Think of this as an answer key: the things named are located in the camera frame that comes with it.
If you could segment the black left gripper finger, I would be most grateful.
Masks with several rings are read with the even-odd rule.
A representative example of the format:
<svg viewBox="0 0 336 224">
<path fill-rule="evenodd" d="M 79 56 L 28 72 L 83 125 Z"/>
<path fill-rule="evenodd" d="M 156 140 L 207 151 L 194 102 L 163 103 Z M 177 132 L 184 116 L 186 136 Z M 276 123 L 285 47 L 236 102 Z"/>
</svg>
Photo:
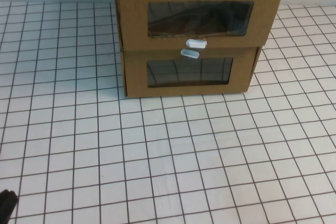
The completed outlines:
<svg viewBox="0 0 336 224">
<path fill-rule="evenodd" d="M 17 195 L 15 194 L 14 191 L 10 191 L 9 194 L 8 194 L 7 223 L 9 222 L 9 220 L 11 218 L 11 215 L 12 215 L 12 213 L 13 213 L 16 205 L 17 205 L 17 203 L 18 203 L 18 197 L 17 197 Z"/>
<path fill-rule="evenodd" d="M 1 224 L 8 222 L 8 195 L 7 189 L 1 192 Z"/>
</svg>

